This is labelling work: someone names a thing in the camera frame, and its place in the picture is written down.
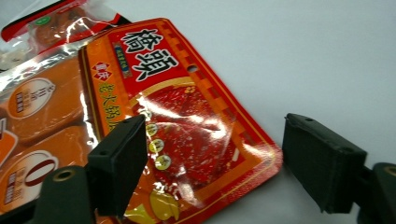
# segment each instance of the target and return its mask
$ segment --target screw hole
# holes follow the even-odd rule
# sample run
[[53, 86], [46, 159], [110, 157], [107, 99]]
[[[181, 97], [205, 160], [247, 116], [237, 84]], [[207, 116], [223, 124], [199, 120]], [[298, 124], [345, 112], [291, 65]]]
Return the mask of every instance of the screw hole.
[[63, 170], [53, 177], [56, 182], [61, 182], [70, 179], [76, 172], [74, 170]]

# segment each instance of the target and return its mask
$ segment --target hang hole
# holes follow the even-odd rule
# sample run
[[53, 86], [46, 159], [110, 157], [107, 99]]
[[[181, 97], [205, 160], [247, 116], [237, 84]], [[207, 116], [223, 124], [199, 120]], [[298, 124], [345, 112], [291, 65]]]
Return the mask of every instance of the hang hole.
[[190, 66], [188, 66], [187, 67], [187, 71], [189, 72], [189, 73], [193, 73], [193, 72], [196, 72], [196, 71], [198, 71], [198, 67], [196, 66], [196, 65], [190, 65]]

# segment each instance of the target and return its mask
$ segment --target plastic wrapper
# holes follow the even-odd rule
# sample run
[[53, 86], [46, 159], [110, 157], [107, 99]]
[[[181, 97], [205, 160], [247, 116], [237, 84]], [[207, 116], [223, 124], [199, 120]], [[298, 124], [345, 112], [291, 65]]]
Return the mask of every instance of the plastic wrapper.
[[56, 2], [6, 26], [2, 37], [10, 47], [1, 54], [0, 71], [21, 64], [39, 53], [129, 23], [96, 0]]
[[146, 169], [124, 218], [100, 223], [200, 223], [280, 169], [279, 147], [168, 20], [123, 25], [78, 53], [41, 56], [35, 68], [6, 71], [0, 89], [0, 146], [9, 151], [0, 167], [2, 212], [34, 198], [24, 178], [40, 186], [43, 175], [31, 178], [37, 164], [25, 158], [39, 154], [46, 172], [83, 164], [138, 114], [146, 116]]

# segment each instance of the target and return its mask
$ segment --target white background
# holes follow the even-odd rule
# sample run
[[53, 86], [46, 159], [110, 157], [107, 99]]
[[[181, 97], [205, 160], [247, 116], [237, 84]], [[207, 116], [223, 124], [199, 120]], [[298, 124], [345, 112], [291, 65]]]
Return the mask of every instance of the white background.
[[[0, 25], [50, 2], [0, 0]], [[396, 163], [395, 1], [102, 2], [131, 21], [170, 19], [280, 146], [296, 113], [368, 151], [369, 168]], [[206, 223], [356, 223], [358, 211], [321, 214], [284, 168]]]

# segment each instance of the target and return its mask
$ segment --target orange packaging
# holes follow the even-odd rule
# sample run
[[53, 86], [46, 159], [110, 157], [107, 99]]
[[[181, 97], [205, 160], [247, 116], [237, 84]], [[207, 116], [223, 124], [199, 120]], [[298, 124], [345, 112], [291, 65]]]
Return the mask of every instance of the orange packaging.
[[[46, 94], [32, 101], [27, 93], [37, 90]], [[8, 191], [26, 180], [9, 181], [11, 174], [26, 179], [40, 170], [41, 177], [82, 164], [119, 122], [138, 114], [147, 121], [146, 169], [124, 218], [100, 223], [200, 223], [282, 164], [279, 147], [166, 19], [108, 30], [4, 95], [0, 147], [10, 153], [0, 154], [1, 212], [22, 204]], [[44, 165], [30, 162], [15, 172], [32, 153]]]
[[148, 164], [123, 223], [200, 223], [278, 172], [274, 141], [170, 21], [112, 29], [80, 59], [104, 133], [120, 92], [126, 113], [147, 117]]

